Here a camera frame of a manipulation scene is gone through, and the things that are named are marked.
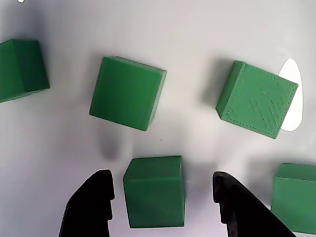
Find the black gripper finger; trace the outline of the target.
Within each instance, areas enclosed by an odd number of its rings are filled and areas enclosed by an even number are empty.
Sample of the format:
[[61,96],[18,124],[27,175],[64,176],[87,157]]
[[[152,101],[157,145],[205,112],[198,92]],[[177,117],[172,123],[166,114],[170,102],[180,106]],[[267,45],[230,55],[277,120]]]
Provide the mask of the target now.
[[232,175],[213,173],[213,199],[219,204],[221,222],[230,237],[293,237],[280,221],[247,187]]
[[108,237],[114,200],[113,176],[110,170],[91,175],[71,196],[63,215],[60,237]]

